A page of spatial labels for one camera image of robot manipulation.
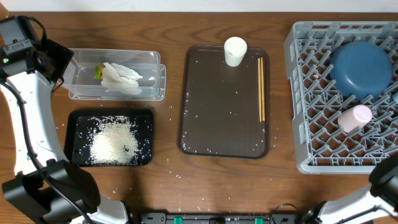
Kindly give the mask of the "yellow green snack wrapper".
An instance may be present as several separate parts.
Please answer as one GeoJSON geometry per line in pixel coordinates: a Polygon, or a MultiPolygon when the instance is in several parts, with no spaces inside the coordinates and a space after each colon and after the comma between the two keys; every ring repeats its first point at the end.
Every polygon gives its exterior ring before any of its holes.
{"type": "Polygon", "coordinates": [[[103,79],[103,74],[102,74],[103,70],[104,70],[104,67],[103,67],[103,66],[96,66],[96,67],[95,67],[95,75],[94,75],[94,78],[95,78],[95,79],[102,80],[102,79],[103,79]]]}

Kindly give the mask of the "dark blue plate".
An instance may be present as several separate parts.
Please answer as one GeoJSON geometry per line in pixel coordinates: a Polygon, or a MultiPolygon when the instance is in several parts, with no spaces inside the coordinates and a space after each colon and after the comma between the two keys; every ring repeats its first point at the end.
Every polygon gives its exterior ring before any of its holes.
{"type": "Polygon", "coordinates": [[[393,68],[388,54],[379,46],[365,41],[348,43],[331,57],[331,79],[345,97],[354,95],[361,101],[377,98],[390,85],[393,68]]]}

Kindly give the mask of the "pink cup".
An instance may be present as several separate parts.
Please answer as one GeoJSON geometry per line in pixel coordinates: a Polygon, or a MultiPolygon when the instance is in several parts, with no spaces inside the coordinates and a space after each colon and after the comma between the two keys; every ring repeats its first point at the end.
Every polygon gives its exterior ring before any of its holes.
{"type": "Polygon", "coordinates": [[[338,117],[339,127],[346,133],[363,128],[372,120],[371,109],[365,105],[357,105],[344,111],[338,117]]]}

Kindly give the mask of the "light blue bowl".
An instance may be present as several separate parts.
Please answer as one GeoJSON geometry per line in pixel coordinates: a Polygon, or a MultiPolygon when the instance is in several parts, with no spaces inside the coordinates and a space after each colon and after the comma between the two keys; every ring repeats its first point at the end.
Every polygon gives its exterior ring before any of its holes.
{"type": "Polygon", "coordinates": [[[393,99],[396,103],[398,103],[398,92],[395,93],[395,94],[392,96],[392,99],[393,99]]]}

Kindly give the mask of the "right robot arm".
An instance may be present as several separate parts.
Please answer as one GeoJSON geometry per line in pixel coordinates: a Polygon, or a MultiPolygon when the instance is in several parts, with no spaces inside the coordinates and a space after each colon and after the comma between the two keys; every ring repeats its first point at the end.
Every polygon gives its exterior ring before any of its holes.
{"type": "Polygon", "coordinates": [[[295,223],[367,223],[381,217],[397,219],[397,155],[384,159],[369,183],[344,198],[322,202],[295,223]]]}

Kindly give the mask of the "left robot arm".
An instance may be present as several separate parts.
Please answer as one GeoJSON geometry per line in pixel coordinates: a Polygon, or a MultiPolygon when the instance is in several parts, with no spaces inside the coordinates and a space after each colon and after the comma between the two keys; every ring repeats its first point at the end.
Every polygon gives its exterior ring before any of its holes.
{"type": "Polygon", "coordinates": [[[124,204],[102,197],[92,175],[69,163],[58,140],[50,98],[72,51],[51,40],[7,40],[1,91],[16,141],[15,178],[6,200],[35,223],[127,223],[124,204]]]}

